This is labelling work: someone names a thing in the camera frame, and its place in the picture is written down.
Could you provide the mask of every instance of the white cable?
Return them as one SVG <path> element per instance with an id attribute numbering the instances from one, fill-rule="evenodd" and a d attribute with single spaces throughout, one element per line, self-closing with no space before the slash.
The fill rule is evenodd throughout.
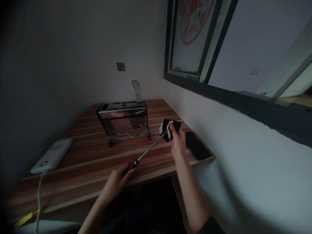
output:
<path id="1" fill-rule="evenodd" d="M 48 173 L 48 171 L 49 171 L 49 170 L 43 171 L 43 173 L 41 174 L 40 180 L 39 180 L 39 186 L 38 186 L 38 209 L 39 209 L 39 212 L 38 212 L 37 218 L 36 218 L 36 230 L 35 230 L 35 234 L 38 234 L 38 229 L 39 229 L 39 217 L 40 217 L 40 213 L 41 213 L 41 201 L 40 201 L 40 188 L 41 188 L 41 183 L 42 183 L 43 177 Z"/>

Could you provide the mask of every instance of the window frame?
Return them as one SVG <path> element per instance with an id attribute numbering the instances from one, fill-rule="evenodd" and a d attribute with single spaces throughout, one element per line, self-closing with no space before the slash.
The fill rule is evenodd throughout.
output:
<path id="1" fill-rule="evenodd" d="M 171 46 L 171 29 L 173 25 L 172 20 L 174 20 L 174 17 L 172 17 L 172 9 L 175 1 L 177 0 L 168 0 L 163 78 L 186 90 L 215 100 L 220 104 L 235 109 L 256 121 L 267 125 L 271 129 L 278 131 L 284 136 L 312 148 L 312 113 L 306 113 L 302 110 L 281 106 L 271 101 L 258 99 L 252 96 L 246 96 L 240 93 L 208 85 L 209 78 L 212 74 L 213 67 L 221 50 L 223 40 L 230 25 L 230 21 L 232 19 L 238 0 L 232 0 L 229 7 L 228 14 L 222 27 L 221 34 L 205 79 L 205 83 L 196 82 L 168 73 L 169 51 Z"/>

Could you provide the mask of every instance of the black phone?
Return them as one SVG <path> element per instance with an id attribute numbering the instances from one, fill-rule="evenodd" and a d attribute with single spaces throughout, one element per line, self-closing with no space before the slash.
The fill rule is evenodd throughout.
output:
<path id="1" fill-rule="evenodd" d="M 211 153 L 203 146 L 194 133 L 186 132 L 185 142 L 198 161 L 211 157 Z"/>

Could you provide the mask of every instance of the metal rod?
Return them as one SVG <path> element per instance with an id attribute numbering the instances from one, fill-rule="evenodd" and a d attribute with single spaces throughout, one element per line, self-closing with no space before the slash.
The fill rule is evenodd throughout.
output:
<path id="1" fill-rule="evenodd" d="M 168 130 L 166 130 L 137 160 L 140 161 L 157 144 L 157 142 L 164 137 L 167 132 Z"/>

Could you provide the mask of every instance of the white power bank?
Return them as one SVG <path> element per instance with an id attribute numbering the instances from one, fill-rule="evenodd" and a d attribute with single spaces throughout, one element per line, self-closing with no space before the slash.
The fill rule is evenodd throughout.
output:
<path id="1" fill-rule="evenodd" d="M 32 174 L 39 174 L 45 170 L 55 169 L 71 145 L 72 139 L 55 142 L 30 172 Z"/>

